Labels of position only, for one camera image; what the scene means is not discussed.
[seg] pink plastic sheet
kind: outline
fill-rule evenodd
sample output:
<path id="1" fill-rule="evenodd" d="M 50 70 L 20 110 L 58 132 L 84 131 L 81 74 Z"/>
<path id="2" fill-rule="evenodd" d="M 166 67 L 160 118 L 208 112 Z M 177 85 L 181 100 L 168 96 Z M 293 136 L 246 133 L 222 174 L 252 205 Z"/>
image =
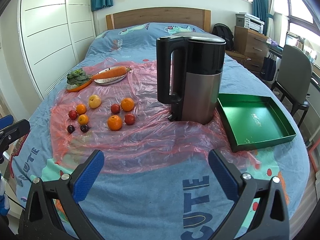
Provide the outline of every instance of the pink plastic sheet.
<path id="1" fill-rule="evenodd" d="M 196 122 L 169 122 L 169 105 L 157 101 L 156 62 L 137 64 L 116 62 L 107 58 L 95 66 L 84 67 L 87 74 L 111 66 L 131 67 L 122 81 L 108 86 L 92 82 L 87 88 L 68 93 L 62 90 L 52 108 L 50 133 L 53 156 L 57 163 L 74 169 L 77 164 L 92 153 L 94 149 L 104 152 L 104 172 L 135 173 L 149 171 L 180 163 L 193 154 L 207 157 L 211 149 L 219 149 L 224 157 L 238 168 L 260 163 L 248 151 L 232 153 L 220 116 L 215 110 L 213 119 L 207 125 Z M 88 107 L 88 98 L 96 94 L 102 103 L 97 109 Z M 134 125 L 123 123 L 119 131 L 111 131 L 107 119 L 112 115 L 110 106 L 120 104 L 123 98 L 130 97 L 135 102 L 132 114 L 136 116 Z M 87 105 L 89 116 L 87 133 L 80 131 L 77 120 L 71 120 L 68 112 L 78 104 Z M 118 115 L 124 120 L 126 112 Z M 69 134 L 67 126 L 72 124 L 76 130 Z M 65 161 L 69 155 L 73 160 Z"/>

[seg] black bag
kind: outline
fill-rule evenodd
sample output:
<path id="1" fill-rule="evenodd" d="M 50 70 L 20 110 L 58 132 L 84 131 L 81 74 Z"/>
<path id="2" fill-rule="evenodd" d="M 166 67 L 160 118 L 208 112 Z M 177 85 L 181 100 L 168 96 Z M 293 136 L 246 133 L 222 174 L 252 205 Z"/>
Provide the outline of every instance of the black bag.
<path id="1" fill-rule="evenodd" d="M 276 73 L 275 55 L 270 53 L 269 57 L 264 57 L 260 77 L 266 81 L 272 81 Z"/>
<path id="2" fill-rule="evenodd" d="M 226 50 L 233 50 L 233 34 L 228 26 L 217 23 L 213 27 L 212 34 L 219 36 L 226 41 Z"/>

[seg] blue duvet cover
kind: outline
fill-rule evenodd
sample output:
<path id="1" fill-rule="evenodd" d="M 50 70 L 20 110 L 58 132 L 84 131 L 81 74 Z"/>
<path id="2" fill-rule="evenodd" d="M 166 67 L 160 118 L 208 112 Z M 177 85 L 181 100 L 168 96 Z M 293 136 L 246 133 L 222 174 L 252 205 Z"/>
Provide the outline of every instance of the blue duvet cover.
<path id="1" fill-rule="evenodd" d="M 153 61 L 156 38 L 182 31 L 203 32 L 192 25 L 165 23 L 105 31 L 73 69 L 96 65 L 107 57 L 137 63 Z M 72 172 L 54 163 L 49 129 L 51 107 L 65 86 L 66 80 L 56 85 L 34 112 L 30 118 L 31 132 L 19 156 L 13 158 L 16 194 L 22 205 L 26 204 L 33 178 L 52 180 L 59 178 L 60 171 Z M 261 163 L 241 170 L 247 170 L 256 179 L 280 176 L 292 217 L 309 176 L 308 154 L 293 118 L 265 84 L 227 55 L 220 92 L 271 96 L 294 127 L 297 136 L 292 142 L 254 151 Z M 246 232 L 258 201 L 252 203 L 238 236 Z M 80 205 L 105 239 L 207 240 L 233 202 L 226 198 L 206 159 L 194 154 L 175 165 L 152 171 L 101 173 Z M 69 223 L 63 221 L 74 235 Z"/>

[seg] metal screw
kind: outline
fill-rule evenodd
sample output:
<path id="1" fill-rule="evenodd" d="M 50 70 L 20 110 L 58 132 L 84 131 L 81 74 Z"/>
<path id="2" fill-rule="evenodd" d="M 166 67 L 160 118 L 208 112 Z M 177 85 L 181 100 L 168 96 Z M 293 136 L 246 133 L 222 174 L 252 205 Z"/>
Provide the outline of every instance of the metal screw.
<path id="1" fill-rule="evenodd" d="M 39 181 L 40 181 L 39 178 L 34 178 L 32 182 L 33 182 L 34 184 L 37 184 Z"/>
<path id="2" fill-rule="evenodd" d="M 273 180 L 274 183 L 279 183 L 279 182 L 280 182 L 280 179 L 279 179 L 279 177 L 277 177 L 277 176 L 274 176 L 274 177 L 272 178 L 272 180 Z"/>
<path id="3" fill-rule="evenodd" d="M 67 179 L 69 179 L 69 178 L 70 178 L 70 175 L 67 174 L 67 173 L 62 174 L 62 176 L 61 176 L 61 179 L 62 179 L 62 180 L 67 180 Z"/>
<path id="4" fill-rule="evenodd" d="M 242 178 L 249 180 L 252 178 L 252 176 L 249 173 L 244 173 L 242 174 Z"/>

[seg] kettle lid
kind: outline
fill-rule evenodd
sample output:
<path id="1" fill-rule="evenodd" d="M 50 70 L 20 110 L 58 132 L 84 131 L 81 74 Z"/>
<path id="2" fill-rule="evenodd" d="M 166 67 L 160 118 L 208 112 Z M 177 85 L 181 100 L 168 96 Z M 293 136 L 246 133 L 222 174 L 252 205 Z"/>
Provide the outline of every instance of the kettle lid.
<path id="1" fill-rule="evenodd" d="M 225 44 L 226 41 L 216 35 L 210 33 L 196 33 L 196 32 L 181 32 L 175 33 L 174 36 L 185 37 L 189 41 L 213 43 L 213 44 Z"/>

